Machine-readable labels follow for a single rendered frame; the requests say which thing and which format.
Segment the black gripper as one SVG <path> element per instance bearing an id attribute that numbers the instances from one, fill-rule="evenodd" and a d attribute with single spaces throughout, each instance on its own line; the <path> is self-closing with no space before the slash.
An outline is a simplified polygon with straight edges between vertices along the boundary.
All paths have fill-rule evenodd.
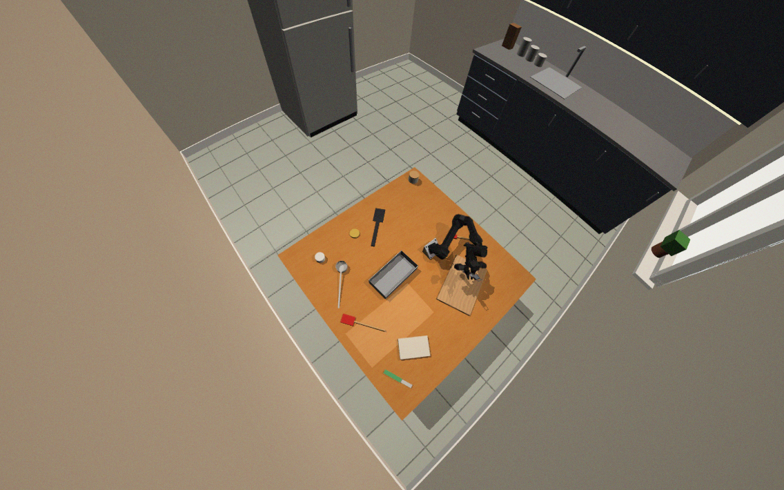
<path id="1" fill-rule="evenodd" d="M 475 271 L 469 270 L 469 268 L 468 268 L 469 259 L 471 259 L 471 261 L 474 261 L 474 259 L 476 259 L 476 256 L 475 255 L 465 255 L 465 257 L 466 257 L 465 264 L 454 264 L 454 268 L 457 271 L 465 271 L 467 279 L 469 280 L 469 271 L 471 271 L 471 273 L 474 273 L 474 274 L 477 271 L 477 270 L 475 270 Z M 482 268 L 487 268 L 487 264 L 484 263 L 482 265 Z"/>

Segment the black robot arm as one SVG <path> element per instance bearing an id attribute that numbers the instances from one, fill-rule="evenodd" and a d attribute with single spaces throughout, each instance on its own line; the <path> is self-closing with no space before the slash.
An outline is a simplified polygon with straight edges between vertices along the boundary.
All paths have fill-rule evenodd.
<path id="1" fill-rule="evenodd" d="M 483 246 L 482 243 L 484 240 L 480 237 L 480 235 L 476 232 L 476 227 L 474 226 L 474 222 L 470 217 L 464 215 L 454 215 L 454 219 L 452 219 L 452 226 L 449 229 L 446 239 L 443 240 L 441 246 L 436 244 L 435 242 L 432 243 L 429 248 L 429 252 L 432 254 L 434 253 L 439 259 L 446 259 L 447 255 L 449 254 L 448 247 L 451 245 L 452 240 L 455 237 L 456 231 L 463 226 L 468 226 L 469 228 L 469 241 L 471 243 L 466 242 L 463 246 L 467 246 L 467 253 L 466 255 L 475 255 L 478 257 L 486 257 L 487 256 L 487 246 Z M 468 268 L 471 268 L 472 271 L 480 270 L 484 262 L 478 262 L 476 259 L 471 261 L 469 259 Z"/>

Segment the black spatula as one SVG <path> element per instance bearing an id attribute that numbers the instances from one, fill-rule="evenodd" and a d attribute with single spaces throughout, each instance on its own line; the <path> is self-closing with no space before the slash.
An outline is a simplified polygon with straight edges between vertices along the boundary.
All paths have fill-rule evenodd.
<path id="1" fill-rule="evenodd" d="M 371 242 L 371 246 L 375 246 L 376 237 L 378 236 L 378 226 L 380 222 L 383 222 L 384 213 L 385 213 L 385 209 L 375 208 L 374 219 L 373 219 L 373 221 L 375 221 L 375 229 L 374 229 L 374 235 Z"/>

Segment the red spatula with wooden handle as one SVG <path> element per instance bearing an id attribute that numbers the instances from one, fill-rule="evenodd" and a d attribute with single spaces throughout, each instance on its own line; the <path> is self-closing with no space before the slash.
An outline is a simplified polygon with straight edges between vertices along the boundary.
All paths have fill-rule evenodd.
<path id="1" fill-rule="evenodd" d="M 358 323 L 358 324 L 364 324 L 365 326 L 369 326 L 370 328 L 375 328 L 375 329 L 378 329 L 378 330 L 381 330 L 381 331 L 385 331 L 385 329 L 378 328 L 376 326 L 371 326 L 371 324 L 365 324 L 365 323 L 362 323 L 362 322 L 357 322 L 357 321 L 355 321 L 355 317 L 353 317 L 352 315 L 346 315 L 346 314 L 343 313 L 343 316 L 342 316 L 342 319 L 341 319 L 341 323 L 350 324 L 350 326 L 353 326 L 354 322 Z"/>

